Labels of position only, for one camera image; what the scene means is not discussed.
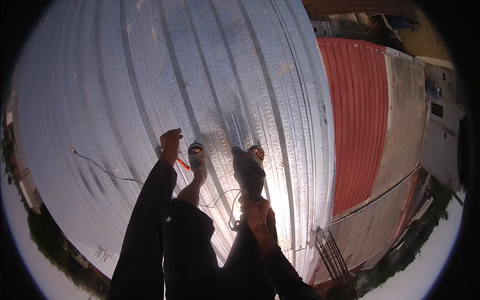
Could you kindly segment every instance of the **window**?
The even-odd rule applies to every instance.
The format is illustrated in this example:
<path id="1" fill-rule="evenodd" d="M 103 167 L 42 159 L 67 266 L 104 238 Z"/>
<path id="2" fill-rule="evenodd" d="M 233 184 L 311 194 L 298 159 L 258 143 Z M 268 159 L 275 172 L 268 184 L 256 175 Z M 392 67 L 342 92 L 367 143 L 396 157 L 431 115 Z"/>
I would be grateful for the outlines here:
<path id="1" fill-rule="evenodd" d="M 443 119 L 444 107 L 432 102 L 432 114 Z"/>

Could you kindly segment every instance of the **sandal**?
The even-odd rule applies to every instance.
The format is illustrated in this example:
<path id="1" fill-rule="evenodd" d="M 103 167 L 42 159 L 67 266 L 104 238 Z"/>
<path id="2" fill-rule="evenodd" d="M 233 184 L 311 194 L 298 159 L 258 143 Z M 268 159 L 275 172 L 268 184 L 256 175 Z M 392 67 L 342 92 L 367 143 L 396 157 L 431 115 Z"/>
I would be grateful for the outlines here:
<path id="1" fill-rule="evenodd" d="M 262 147 L 260 146 L 252 146 L 250 148 L 248 148 L 247 150 L 247 153 L 250 154 L 251 157 L 253 157 L 253 159 L 255 159 L 255 161 L 260 165 L 260 167 L 263 169 L 264 168 L 264 159 L 259 159 L 257 154 L 255 154 L 255 152 L 253 151 L 255 148 L 258 149 L 258 151 L 260 151 L 262 153 L 262 156 L 263 158 L 265 158 L 265 151 Z"/>
<path id="2" fill-rule="evenodd" d="M 197 153 L 191 153 L 193 149 L 200 149 Z M 193 143 L 188 147 L 188 161 L 190 166 L 193 170 L 202 170 L 205 174 L 205 179 L 208 177 L 207 166 L 205 161 L 203 163 L 200 162 L 200 159 L 205 158 L 205 150 L 202 144 L 200 143 Z"/>

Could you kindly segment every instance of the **red corrugated roof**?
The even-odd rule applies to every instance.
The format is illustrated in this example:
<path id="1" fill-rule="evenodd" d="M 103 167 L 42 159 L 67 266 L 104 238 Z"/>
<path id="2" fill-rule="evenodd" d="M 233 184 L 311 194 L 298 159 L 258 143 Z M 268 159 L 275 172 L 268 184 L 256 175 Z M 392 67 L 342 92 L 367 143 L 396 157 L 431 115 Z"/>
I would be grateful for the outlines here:
<path id="1" fill-rule="evenodd" d="M 372 193 L 387 125 L 386 47 L 343 38 L 319 37 L 317 42 L 334 114 L 335 216 Z"/>

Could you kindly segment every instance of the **foot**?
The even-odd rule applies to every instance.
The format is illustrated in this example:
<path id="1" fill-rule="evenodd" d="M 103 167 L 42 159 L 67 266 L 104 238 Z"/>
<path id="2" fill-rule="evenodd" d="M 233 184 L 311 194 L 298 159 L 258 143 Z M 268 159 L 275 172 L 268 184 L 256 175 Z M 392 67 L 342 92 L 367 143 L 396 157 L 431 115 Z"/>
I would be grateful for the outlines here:
<path id="1" fill-rule="evenodd" d="M 258 150 L 258 148 L 254 148 L 254 149 L 253 149 L 253 153 L 255 153 L 255 155 L 256 155 L 259 159 L 261 159 L 261 160 L 264 159 L 263 153 L 262 153 L 260 150 Z"/>
<path id="2" fill-rule="evenodd" d="M 199 148 L 194 148 L 190 151 L 191 154 L 196 154 L 196 153 L 199 153 L 201 151 L 201 149 Z M 199 160 L 200 164 L 204 164 L 205 163 L 205 158 L 201 158 Z M 206 181 L 206 176 L 205 176 L 205 172 L 203 170 L 200 170 L 200 169 L 192 169 L 192 172 L 193 172 L 193 181 L 196 181 L 198 182 L 201 186 L 205 184 L 205 181 Z"/>

